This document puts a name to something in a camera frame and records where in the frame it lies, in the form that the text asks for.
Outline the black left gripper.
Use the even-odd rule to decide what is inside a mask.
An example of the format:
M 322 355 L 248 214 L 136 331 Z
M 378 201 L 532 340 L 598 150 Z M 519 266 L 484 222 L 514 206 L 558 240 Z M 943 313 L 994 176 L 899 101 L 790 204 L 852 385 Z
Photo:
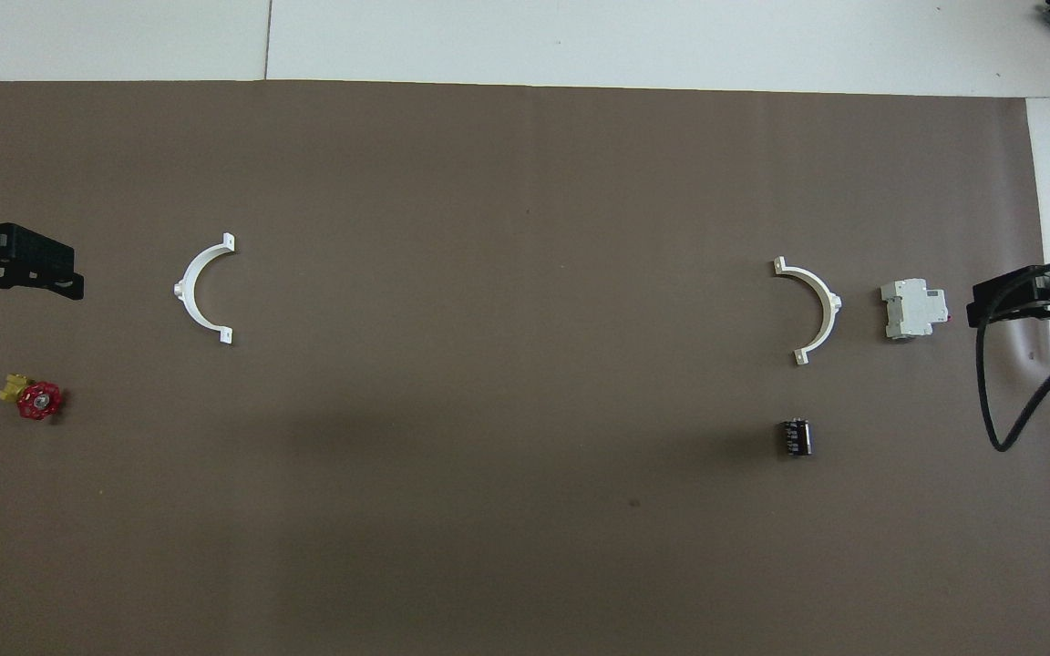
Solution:
M 42 288 L 79 302 L 85 279 L 75 271 L 75 250 L 21 227 L 0 223 L 0 288 Z

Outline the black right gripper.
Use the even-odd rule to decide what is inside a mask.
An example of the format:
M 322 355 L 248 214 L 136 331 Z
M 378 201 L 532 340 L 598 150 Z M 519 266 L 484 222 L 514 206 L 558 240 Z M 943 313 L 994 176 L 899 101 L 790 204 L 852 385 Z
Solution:
M 973 285 L 967 323 L 1004 323 L 1020 319 L 1050 321 L 1050 264 L 1029 264 Z

